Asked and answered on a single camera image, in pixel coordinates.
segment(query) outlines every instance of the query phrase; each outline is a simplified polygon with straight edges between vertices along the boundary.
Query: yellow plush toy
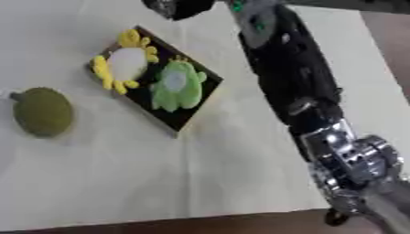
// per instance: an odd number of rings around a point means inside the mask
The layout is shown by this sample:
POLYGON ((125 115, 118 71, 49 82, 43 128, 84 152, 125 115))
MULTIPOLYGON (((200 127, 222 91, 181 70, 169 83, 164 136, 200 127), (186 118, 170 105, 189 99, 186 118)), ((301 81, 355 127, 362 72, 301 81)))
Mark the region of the yellow plush toy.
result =
POLYGON ((102 80, 105 89, 115 90, 120 94, 126 94, 127 89, 139 87, 137 80, 145 72, 148 62, 158 63, 155 47, 149 47, 149 37, 139 35, 135 29, 126 30, 118 37, 120 49, 114 51, 106 59, 97 56, 93 59, 92 69, 102 80))

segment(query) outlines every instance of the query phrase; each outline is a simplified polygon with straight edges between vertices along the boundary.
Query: white tablecloth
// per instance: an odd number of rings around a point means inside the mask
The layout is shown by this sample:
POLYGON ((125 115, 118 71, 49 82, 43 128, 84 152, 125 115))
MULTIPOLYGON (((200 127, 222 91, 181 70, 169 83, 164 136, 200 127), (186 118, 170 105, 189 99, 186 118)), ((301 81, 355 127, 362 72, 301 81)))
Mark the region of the white tablecloth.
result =
MULTIPOLYGON (((345 89, 359 134, 410 154, 410 109, 356 11, 298 7, 345 89)), ((35 139, 0 101, 0 230, 326 207, 256 85, 224 5, 166 22, 139 0, 8 0, 0 7, 1 91, 47 86, 76 121, 35 139), (226 79, 178 139, 112 99, 82 65, 139 24, 226 79)))

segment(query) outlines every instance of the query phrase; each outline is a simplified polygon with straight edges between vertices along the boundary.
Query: green frog plush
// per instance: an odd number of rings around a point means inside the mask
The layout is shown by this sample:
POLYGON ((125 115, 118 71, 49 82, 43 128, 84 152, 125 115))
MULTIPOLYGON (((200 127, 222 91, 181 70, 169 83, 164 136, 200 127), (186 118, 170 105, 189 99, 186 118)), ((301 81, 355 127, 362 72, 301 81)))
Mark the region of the green frog plush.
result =
POLYGON ((197 72, 186 58, 171 59, 151 85, 152 108, 174 112, 179 107, 192 109, 202 100, 202 82, 205 72, 197 72))

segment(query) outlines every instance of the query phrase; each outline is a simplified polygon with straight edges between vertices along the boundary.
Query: black robot arm segment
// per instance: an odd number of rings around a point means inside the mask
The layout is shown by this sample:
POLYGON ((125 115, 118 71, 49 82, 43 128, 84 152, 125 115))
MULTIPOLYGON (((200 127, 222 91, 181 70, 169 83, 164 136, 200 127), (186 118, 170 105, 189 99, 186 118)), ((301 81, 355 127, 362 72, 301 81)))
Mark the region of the black robot arm segment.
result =
MULTIPOLYGON (((214 3, 143 1, 175 20, 214 3)), ((379 136, 355 135, 340 107, 341 88, 318 44, 298 15, 279 1, 223 2, 241 29, 239 39, 262 92, 332 207, 325 220, 340 225, 348 216, 362 215, 385 233, 410 233, 410 184, 401 174, 403 158, 379 136)))

